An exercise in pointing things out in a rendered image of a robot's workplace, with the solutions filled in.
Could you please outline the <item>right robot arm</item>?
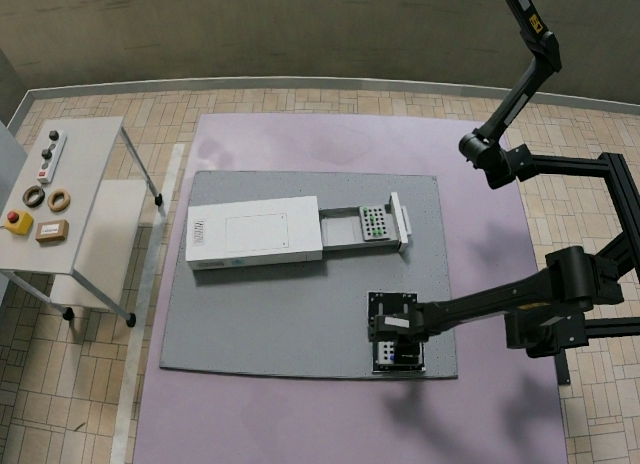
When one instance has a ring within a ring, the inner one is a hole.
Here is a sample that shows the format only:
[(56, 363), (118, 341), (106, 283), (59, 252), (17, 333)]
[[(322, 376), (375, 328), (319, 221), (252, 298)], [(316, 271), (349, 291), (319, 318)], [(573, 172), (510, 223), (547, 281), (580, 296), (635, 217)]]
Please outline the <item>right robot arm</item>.
[[(482, 126), (464, 135), (458, 144), (466, 162), (471, 161), (475, 170), (482, 169), (490, 186), (513, 176), (506, 153), (499, 144), (503, 133), (545, 80), (562, 69), (557, 39), (543, 23), (532, 0), (505, 1), (522, 29), (521, 37), (535, 57), (492, 116)], [(485, 139), (489, 143), (483, 141)]]

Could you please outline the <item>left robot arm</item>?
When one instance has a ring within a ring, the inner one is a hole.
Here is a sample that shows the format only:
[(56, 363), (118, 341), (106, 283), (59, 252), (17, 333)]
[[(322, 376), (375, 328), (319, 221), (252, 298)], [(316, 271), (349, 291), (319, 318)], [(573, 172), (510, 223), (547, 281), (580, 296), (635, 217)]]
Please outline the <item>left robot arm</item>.
[(580, 245), (545, 257), (547, 267), (527, 278), (448, 301), (415, 303), (409, 316), (375, 315), (368, 342), (394, 340), (394, 348), (408, 348), (412, 342), (405, 339), (426, 343), (458, 325), (504, 314), (507, 349), (551, 354), (558, 351), (556, 322), (594, 305), (625, 302), (616, 261), (585, 253)]

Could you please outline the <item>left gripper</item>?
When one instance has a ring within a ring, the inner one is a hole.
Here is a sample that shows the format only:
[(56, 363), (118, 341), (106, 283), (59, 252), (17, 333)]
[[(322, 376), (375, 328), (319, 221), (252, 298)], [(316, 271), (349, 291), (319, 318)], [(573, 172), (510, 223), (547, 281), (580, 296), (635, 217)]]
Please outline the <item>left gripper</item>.
[[(403, 335), (401, 334), (403, 337)], [(404, 337), (403, 337), (404, 338)], [(405, 339), (405, 338), (404, 338)], [(411, 357), (411, 356), (402, 356), (402, 355), (412, 355), (418, 356), (420, 354), (420, 343), (413, 343), (413, 341), (408, 348), (394, 348), (394, 340), (393, 340), (393, 364), (418, 364), (419, 357)]]

